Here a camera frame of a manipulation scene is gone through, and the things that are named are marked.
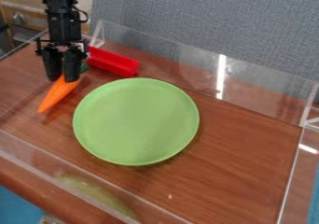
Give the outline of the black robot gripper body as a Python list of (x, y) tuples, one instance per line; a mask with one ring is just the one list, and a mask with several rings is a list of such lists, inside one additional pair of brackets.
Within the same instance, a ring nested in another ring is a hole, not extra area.
[(36, 39), (36, 54), (43, 55), (45, 46), (77, 46), (87, 58), (87, 40), (83, 39), (81, 24), (87, 23), (88, 15), (79, 9), (47, 9), (48, 39)]

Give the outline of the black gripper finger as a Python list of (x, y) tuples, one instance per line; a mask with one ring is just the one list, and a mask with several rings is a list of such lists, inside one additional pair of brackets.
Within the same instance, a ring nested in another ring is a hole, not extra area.
[(63, 74), (63, 55), (56, 47), (45, 46), (43, 48), (43, 61), (47, 78), (49, 81), (55, 81)]
[(77, 46), (71, 46), (64, 52), (64, 77), (65, 82), (77, 81), (81, 72), (84, 54)]

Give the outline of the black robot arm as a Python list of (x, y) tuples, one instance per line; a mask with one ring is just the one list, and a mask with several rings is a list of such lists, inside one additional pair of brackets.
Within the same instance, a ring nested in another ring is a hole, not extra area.
[(77, 81), (83, 60), (88, 57), (88, 40), (81, 25), (88, 15), (76, 8), (77, 0), (43, 0), (47, 5), (48, 39), (36, 39), (36, 54), (43, 57), (47, 78)]

